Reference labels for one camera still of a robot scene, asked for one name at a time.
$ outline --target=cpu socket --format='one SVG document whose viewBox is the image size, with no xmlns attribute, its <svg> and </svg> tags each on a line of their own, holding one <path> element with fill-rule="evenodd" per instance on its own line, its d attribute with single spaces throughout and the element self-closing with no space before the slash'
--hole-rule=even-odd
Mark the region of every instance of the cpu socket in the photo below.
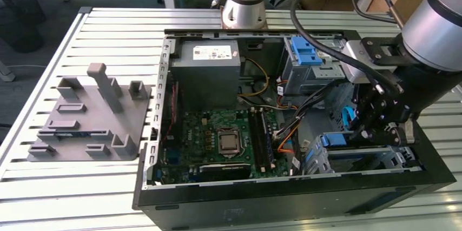
<svg viewBox="0 0 462 231">
<path fill-rule="evenodd" d="M 238 128 L 218 130 L 218 153 L 231 158 L 241 152 L 241 133 Z"/>
</svg>

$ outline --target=aluminum extrusion table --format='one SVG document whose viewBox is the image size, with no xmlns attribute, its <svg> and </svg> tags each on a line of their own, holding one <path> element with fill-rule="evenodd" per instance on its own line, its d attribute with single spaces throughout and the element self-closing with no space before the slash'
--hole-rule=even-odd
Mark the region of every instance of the aluminum extrusion table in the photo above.
<svg viewBox="0 0 462 231">
<path fill-rule="evenodd" d="M 269 11 L 272 29 L 293 28 L 286 11 Z M 361 36 L 394 36 L 398 29 L 352 12 L 300 12 L 310 29 L 353 29 Z M 159 230 L 131 209 L 138 160 L 29 162 L 31 143 L 46 123 L 63 76 L 86 76 L 105 62 L 119 84 L 157 84 L 166 28 L 219 28 L 217 10 L 94 8 L 78 14 L 14 128 L 0 146 L 0 230 Z M 95 84 L 87 77 L 83 84 Z M 221 230 L 461 230 L 462 103 L 449 93 L 422 113 L 420 124 L 460 182 L 418 195 L 377 214 L 239 226 Z"/>
</svg>

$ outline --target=open computer tower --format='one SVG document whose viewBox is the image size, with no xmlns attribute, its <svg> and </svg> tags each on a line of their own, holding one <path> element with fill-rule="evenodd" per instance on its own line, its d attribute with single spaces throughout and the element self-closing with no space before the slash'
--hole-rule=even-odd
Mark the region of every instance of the open computer tower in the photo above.
<svg viewBox="0 0 462 231">
<path fill-rule="evenodd" d="M 338 50 L 361 40 L 356 31 L 310 33 Z M 313 104 L 297 135 L 276 138 L 306 97 L 345 78 L 317 50 L 301 61 L 297 37 L 293 30 L 166 31 L 134 198 L 162 230 L 374 213 L 456 181 L 418 125 L 412 146 L 345 139 L 348 81 Z"/>
</svg>

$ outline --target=ram slot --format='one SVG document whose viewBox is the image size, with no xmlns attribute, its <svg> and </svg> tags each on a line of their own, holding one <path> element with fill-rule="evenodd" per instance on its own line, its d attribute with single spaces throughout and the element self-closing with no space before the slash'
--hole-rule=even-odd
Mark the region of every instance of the ram slot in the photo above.
<svg viewBox="0 0 462 231">
<path fill-rule="evenodd" d="M 266 172 L 272 168 L 270 155 L 266 146 L 265 123 L 262 120 L 262 112 L 252 110 L 249 113 L 249 123 L 252 128 L 252 141 L 254 149 L 256 167 L 261 172 Z"/>
<path fill-rule="evenodd" d="M 262 117 L 262 123 L 264 123 L 264 131 L 265 131 L 265 145 L 266 145 L 266 154 L 269 155 L 270 160 L 270 166 L 272 169 L 277 166 L 274 165 L 274 154 L 273 154 L 273 145 L 272 145 L 272 134 L 269 131 L 269 124 L 265 117 L 264 108 L 261 109 L 261 117 Z"/>
</svg>

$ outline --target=gray plastic stand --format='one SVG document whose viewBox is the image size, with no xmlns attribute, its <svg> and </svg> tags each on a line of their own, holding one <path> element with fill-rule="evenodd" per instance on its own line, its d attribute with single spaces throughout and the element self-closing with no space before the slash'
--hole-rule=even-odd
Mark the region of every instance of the gray plastic stand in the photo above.
<svg viewBox="0 0 462 231">
<path fill-rule="evenodd" d="M 63 78 L 62 94 L 30 148 L 29 161 L 134 160 L 139 151 L 151 87 L 142 81 L 119 86 L 93 63 L 87 74 L 98 86 Z"/>
</svg>

